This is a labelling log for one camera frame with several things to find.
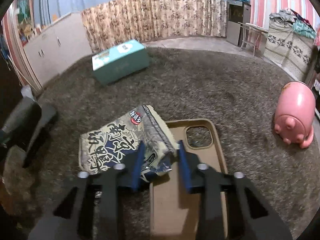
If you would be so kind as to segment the tan phone case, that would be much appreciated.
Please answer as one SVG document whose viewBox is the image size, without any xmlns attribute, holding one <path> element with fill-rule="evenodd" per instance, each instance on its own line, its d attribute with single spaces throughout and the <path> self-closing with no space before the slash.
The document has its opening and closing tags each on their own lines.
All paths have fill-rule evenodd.
<svg viewBox="0 0 320 240">
<path fill-rule="evenodd" d="M 214 124 L 208 119 L 175 120 L 167 122 L 174 138 L 182 142 L 184 152 L 198 156 L 197 163 L 205 163 L 218 172 L 227 173 L 220 139 Z M 211 142 L 195 147 L 188 142 L 190 128 L 208 129 Z M 198 169 L 187 157 L 171 158 L 171 171 L 150 184 L 150 238 L 195 239 L 201 207 L 200 189 L 193 187 L 191 176 Z"/>
</svg>

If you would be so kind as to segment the brown shaggy carpet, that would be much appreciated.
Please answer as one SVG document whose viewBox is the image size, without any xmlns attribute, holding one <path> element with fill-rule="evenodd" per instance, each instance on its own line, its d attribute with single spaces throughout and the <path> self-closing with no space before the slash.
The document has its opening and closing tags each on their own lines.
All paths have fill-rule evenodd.
<svg viewBox="0 0 320 240">
<path fill-rule="evenodd" d="M 149 48 L 150 66 L 103 86 L 85 57 L 51 83 L 39 103 L 59 114 L 29 168 L 13 150 L 10 188 L 15 217 L 2 217 L 1 239 L 26 239 L 37 219 L 78 170 L 79 139 L 139 105 L 165 121 L 213 122 L 230 173 L 243 172 L 297 238 L 319 208 L 319 148 L 287 145 L 272 128 L 282 87 L 290 77 L 261 59 L 213 51 Z"/>
</svg>

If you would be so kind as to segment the teal cardboard box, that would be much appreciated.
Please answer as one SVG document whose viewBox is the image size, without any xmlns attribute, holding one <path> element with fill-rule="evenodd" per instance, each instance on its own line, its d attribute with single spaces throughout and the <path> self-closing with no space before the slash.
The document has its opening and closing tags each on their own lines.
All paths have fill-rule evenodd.
<svg viewBox="0 0 320 240">
<path fill-rule="evenodd" d="M 148 67 L 146 48 L 137 40 L 129 40 L 92 57 L 94 77 L 103 85 Z"/>
</svg>

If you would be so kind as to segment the white cabinet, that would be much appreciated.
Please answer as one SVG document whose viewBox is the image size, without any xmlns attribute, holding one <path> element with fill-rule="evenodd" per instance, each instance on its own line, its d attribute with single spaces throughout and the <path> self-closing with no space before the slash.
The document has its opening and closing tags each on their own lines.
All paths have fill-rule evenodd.
<svg viewBox="0 0 320 240">
<path fill-rule="evenodd" d="M 41 87 L 79 59 L 91 55 L 80 12 L 59 18 L 30 40 L 24 51 Z"/>
</svg>

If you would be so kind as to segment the pink pig mug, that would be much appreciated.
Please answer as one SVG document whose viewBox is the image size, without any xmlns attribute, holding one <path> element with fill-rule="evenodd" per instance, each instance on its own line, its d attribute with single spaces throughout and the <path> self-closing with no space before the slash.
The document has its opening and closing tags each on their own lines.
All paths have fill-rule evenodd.
<svg viewBox="0 0 320 240">
<path fill-rule="evenodd" d="M 274 131 L 286 144 L 307 148 L 313 141 L 316 100 L 303 82 L 291 81 L 281 90 L 274 114 Z"/>
</svg>

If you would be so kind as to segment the blue floral curtain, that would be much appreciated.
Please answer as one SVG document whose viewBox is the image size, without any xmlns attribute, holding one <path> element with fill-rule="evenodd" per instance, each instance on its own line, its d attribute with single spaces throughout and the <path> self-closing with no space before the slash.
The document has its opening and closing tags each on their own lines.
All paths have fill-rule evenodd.
<svg viewBox="0 0 320 240">
<path fill-rule="evenodd" d="M 81 13 L 89 46 L 99 52 L 135 39 L 226 35 L 229 0 L 33 0 L 34 21 L 47 26 Z"/>
</svg>

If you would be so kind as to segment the small metal side table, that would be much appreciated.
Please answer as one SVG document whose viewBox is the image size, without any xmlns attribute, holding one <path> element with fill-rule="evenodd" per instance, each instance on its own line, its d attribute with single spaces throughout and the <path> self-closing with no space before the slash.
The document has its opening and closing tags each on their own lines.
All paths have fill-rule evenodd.
<svg viewBox="0 0 320 240">
<path fill-rule="evenodd" d="M 255 52 L 259 48 L 259 39 L 268 34 L 268 30 L 251 23 L 239 22 L 239 24 L 243 33 L 240 50 L 243 50 L 245 45 L 249 45 L 253 48 L 253 56 L 255 56 Z"/>
</svg>

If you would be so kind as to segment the patterned covered storage box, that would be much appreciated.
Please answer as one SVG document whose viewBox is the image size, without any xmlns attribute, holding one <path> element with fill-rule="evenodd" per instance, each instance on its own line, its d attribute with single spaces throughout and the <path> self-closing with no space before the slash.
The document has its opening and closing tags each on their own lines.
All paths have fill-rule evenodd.
<svg viewBox="0 0 320 240">
<path fill-rule="evenodd" d="M 293 27 L 270 21 L 264 57 L 283 68 L 295 79 L 304 81 L 310 68 L 313 38 L 294 32 Z"/>
</svg>

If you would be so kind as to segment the water dispenser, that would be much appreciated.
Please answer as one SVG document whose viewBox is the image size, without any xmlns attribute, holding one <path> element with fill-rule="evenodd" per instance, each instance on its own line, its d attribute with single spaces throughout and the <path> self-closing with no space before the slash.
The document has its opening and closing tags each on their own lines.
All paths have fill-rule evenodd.
<svg viewBox="0 0 320 240">
<path fill-rule="evenodd" d="M 227 41 L 237 47 L 242 45 L 244 30 L 242 24 L 249 23 L 251 5 L 241 0 L 229 0 Z"/>
</svg>

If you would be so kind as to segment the pile of folded clothes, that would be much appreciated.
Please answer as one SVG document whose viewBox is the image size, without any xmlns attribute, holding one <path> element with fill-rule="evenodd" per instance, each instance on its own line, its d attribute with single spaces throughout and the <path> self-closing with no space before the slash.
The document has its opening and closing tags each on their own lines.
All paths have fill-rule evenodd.
<svg viewBox="0 0 320 240">
<path fill-rule="evenodd" d="M 278 12 L 271 13 L 269 19 L 271 21 L 283 22 L 286 25 L 290 25 L 294 33 L 307 38 L 314 40 L 317 36 L 311 23 L 292 9 L 280 9 Z"/>
</svg>

